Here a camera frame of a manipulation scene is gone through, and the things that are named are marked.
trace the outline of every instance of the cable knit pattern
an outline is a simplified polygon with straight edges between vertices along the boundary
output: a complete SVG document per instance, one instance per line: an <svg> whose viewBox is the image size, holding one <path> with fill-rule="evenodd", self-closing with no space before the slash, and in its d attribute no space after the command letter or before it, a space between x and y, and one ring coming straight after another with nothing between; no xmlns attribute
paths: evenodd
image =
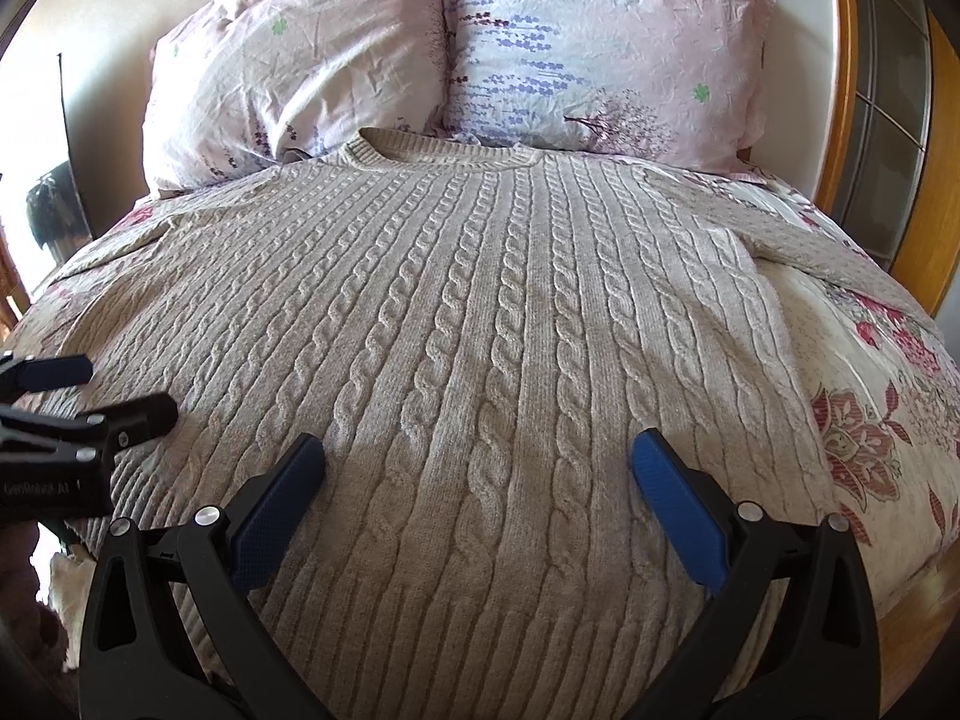
<svg viewBox="0 0 960 720"><path fill-rule="evenodd" d="M91 385L32 400L45 410L158 388L181 404L171 435L118 459L117 514L142 527L229 500L301 431L323 438L325 486L251 603L338 717L618 717L704 602L632 480L636 432L658 426L776 517L835 506L751 252L829 278L843 247L674 183L364 131L152 205L61 274L105 274L70 319L51 330L41 302L14 348L93 357ZM844 286L907 302L864 282ZM106 524L82 531L96 548Z"/></svg>

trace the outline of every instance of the bedsheet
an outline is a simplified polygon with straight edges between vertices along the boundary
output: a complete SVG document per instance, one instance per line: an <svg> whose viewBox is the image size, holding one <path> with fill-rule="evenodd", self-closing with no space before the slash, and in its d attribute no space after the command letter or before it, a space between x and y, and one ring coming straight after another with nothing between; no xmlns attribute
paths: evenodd
<svg viewBox="0 0 960 720"><path fill-rule="evenodd" d="M699 193L704 205L708 199L722 199L760 209L840 241L856 252L851 259L865 257L808 201L772 177L762 176L761 184L746 184L666 170L651 163L641 166L639 175L683 184L688 194ZM300 169L291 166L283 170ZM161 284L148 279L142 287L147 293L137 293L137 280L131 275L149 272L158 252L155 243L164 231L184 223L222 223L227 208L237 203L247 204L254 209L251 213L256 213L257 204L273 191L271 186L280 183L279 175L277 169L267 170L205 191L196 201L188 197L138 204L110 233L109 240L95 242L61 271L13 337L13 348L23 354L60 351L61 339L72 326L96 323L90 312L118 281L126 280L131 302L143 305L159 299ZM191 203L198 213L179 213L178 209ZM110 256L98 257L107 247ZM960 399L956 368L929 325L911 319L901 309L790 266L758 262L757 267L779 295L810 403L810 420L823 441L835 507L853 522L882 613L909 578L956 535L960 474L955 440L951 446L944 438L957 413L952 404ZM169 301L166 307L174 314L188 310ZM122 320L123 312L123 306L112 309L113 319ZM159 319L168 322L169 317ZM97 348L85 351L94 357L100 352ZM230 398L238 396L229 394ZM204 452L216 449L202 448ZM151 468L147 465L141 471L149 474ZM119 473L128 485L130 466ZM296 593L309 595L309 590L300 587ZM685 600L678 603L693 604L695 611L696 596L680 597ZM295 660L302 665L301 659Z"/></svg>
<svg viewBox="0 0 960 720"><path fill-rule="evenodd" d="M659 169L870 255L793 187ZM907 314L798 269L758 260L784 308L824 441L837 507L853 524L882 615L960 533L960 372Z"/></svg>

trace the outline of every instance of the pink flower print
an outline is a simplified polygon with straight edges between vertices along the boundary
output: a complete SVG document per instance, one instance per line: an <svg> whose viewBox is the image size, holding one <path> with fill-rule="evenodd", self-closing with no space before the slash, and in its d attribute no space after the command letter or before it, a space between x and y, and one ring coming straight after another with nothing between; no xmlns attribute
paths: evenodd
<svg viewBox="0 0 960 720"><path fill-rule="evenodd" d="M887 307L886 307L885 305L883 305L883 303L879 302L878 300L874 300L873 298L869 298L867 295L861 295L861 293L851 292L851 295L853 295L853 296L857 299L857 301L858 301L865 309L867 309L867 311L871 312L872 314L886 314L886 313L887 313Z"/></svg>
<svg viewBox="0 0 960 720"><path fill-rule="evenodd" d="M913 335L905 327L896 329L893 338L910 365L919 368L928 376L935 376L940 372L937 355L923 343L922 338Z"/></svg>
<svg viewBox="0 0 960 720"><path fill-rule="evenodd" d="M888 404L893 397L888 391ZM878 501L896 501L901 496L896 479L901 475L896 460L894 437L906 436L899 423L877 417L862 405L851 389L821 389L811 403L827 453L827 466L833 483L843 488L860 508L867 511L867 497Z"/></svg>
<svg viewBox="0 0 960 720"><path fill-rule="evenodd" d="M141 221L146 221L154 215L154 209L149 205L141 205L139 208L134 208L130 213L125 215L121 220L118 221L117 227L133 227L141 223Z"/></svg>
<svg viewBox="0 0 960 720"><path fill-rule="evenodd" d="M807 214L805 214L805 213L803 213L803 212L800 212L800 220L801 220L804 224L806 224L807 227L809 227L809 228L812 229L812 230L817 230L817 231L819 231L819 230L823 229L823 228L822 228L822 225L820 225L819 221L815 220L813 217L810 217L809 215L807 215Z"/></svg>
<svg viewBox="0 0 960 720"><path fill-rule="evenodd" d="M858 322L856 333L863 339L863 343L875 349L880 348L880 330L872 322Z"/></svg>

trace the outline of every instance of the floral pillowcase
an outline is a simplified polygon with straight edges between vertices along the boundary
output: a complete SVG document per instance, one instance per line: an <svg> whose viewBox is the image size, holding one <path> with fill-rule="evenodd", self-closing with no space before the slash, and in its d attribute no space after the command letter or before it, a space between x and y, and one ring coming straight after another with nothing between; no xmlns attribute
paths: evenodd
<svg viewBox="0 0 960 720"><path fill-rule="evenodd" d="M432 133L443 0L214 0L160 38L143 124L153 196L321 156L361 127Z"/></svg>
<svg viewBox="0 0 960 720"><path fill-rule="evenodd" d="M776 0L445 0L445 128L742 170L763 131L763 40Z"/></svg>

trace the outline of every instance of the blue gripper pad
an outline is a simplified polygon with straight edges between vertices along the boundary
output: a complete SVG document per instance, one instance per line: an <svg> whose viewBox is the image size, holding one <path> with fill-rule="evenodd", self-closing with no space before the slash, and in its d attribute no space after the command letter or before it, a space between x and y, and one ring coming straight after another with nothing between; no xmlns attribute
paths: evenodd
<svg viewBox="0 0 960 720"><path fill-rule="evenodd" d="M634 440L634 477L690 579L716 595L730 573L727 540L683 475L683 461L655 430Z"/></svg>
<svg viewBox="0 0 960 720"><path fill-rule="evenodd" d="M93 378L93 363L85 354L27 360L16 375L16 383L27 392L45 392L86 384Z"/></svg>
<svg viewBox="0 0 960 720"><path fill-rule="evenodd" d="M296 527L323 485L325 471L323 444L304 433L272 471L247 480L244 488L253 485L263 490L230 539L230 581L241 595L266 586L280 569ZM234 501L245 493L244 488Z"/></svg>

